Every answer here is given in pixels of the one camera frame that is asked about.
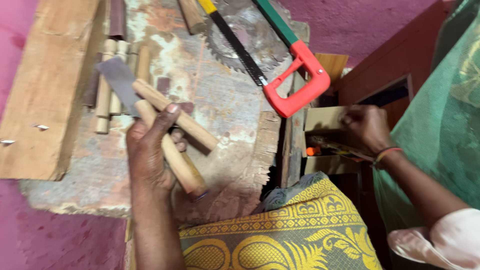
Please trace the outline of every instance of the green handle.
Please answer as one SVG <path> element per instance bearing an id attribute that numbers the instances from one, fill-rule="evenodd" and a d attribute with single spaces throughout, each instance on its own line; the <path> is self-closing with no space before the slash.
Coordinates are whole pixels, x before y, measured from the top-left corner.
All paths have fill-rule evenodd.
<path id="1" fill-rule="evenodd" d="M 258 9 L 262 12 L 273 29 L 275 29 L 277 35 L 280 36 L 288 48 L 290 48 L 295 41 L 299 40 L 268 0 L 253 0 L 253 2 L 257 4 Z"/>

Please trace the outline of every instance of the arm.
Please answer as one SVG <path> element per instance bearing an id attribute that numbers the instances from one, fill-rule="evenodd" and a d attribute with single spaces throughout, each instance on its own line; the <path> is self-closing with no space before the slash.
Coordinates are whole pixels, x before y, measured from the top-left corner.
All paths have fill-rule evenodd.
<path id="1" fill-rule="evenodd" d="M 139 270 L 185 269 L 170 201 L 175 178 L 170 169 L 164 167 L 161 151 L 161 140 L 179 113 L 178 106 L 170 104 L 150 130 L 139 120 L 127 132 Z"/>
<path id="2" fill-rule="evenodd" d="M 352 106 L 342 121 L 372 153 L 378 154 L 382 149 L 394 146 L 390 140 L 386 115 L 376 106 Z M 469 208 L 460 198 L 413 165 L 402 152 L 387 153 L 380 160 L 380 165 L 398 183 L 429 228 L 446 214 Z"/>

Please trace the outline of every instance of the small metal piece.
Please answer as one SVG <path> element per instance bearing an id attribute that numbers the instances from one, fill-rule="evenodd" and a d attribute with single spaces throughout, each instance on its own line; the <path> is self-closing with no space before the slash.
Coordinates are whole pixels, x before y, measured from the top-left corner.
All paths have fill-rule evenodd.
<path id="1" fill-rule="evenodd" d="M 12 143 L 14 143 L 15 141 L 13 140 L 1 140 L 0 143 L 8 146 L 8 145 L 11 145 Z"/>
<path id="2" fill-rule="evenodd" d="M 47 129 L 49 129 L 50 127 L 47 127 L 46 125 L 37 125 L 37 124 L 34 124 L 32 127 L 37 127 L 39 128 L 41 131 L 45 131 Z"/>
<path id="3" fill-rule="evenodd" d="M 260 77 L 260 81 L 262 82 L 262 85 L 264 85 L 264 86 L 268 84 L 267 80 L 265 80 L 265 77 L 263 77 L 263 76 Z"/>

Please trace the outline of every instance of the shirt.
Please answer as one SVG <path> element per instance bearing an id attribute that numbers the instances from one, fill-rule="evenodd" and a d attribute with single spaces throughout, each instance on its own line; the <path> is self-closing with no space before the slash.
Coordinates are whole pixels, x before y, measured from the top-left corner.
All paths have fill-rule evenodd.
<path id="1" fill-rule="evenodd" d="M 398 255 L 449 270 L 480 270 L 480 210 L 461 209 L 426 227 L 392 231 L 388 245 Z"/>

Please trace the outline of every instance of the circular saw blade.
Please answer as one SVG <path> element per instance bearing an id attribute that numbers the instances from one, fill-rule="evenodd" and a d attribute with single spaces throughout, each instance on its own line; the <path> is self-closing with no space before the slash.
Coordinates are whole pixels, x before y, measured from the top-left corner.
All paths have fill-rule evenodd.
<path id="1" fill-rule="evenodd" d="M 290 12 L 276 1 L 269 1 L 290 26 Z M 268 72 L 288 56 L 287 46 L 251 0 L 219 0 L 216 7 L 262 71 Z M 218 60 L 245 73 L 238 55 L 211 19 L 207 20 L 206 36 L 208 47 Z"/>

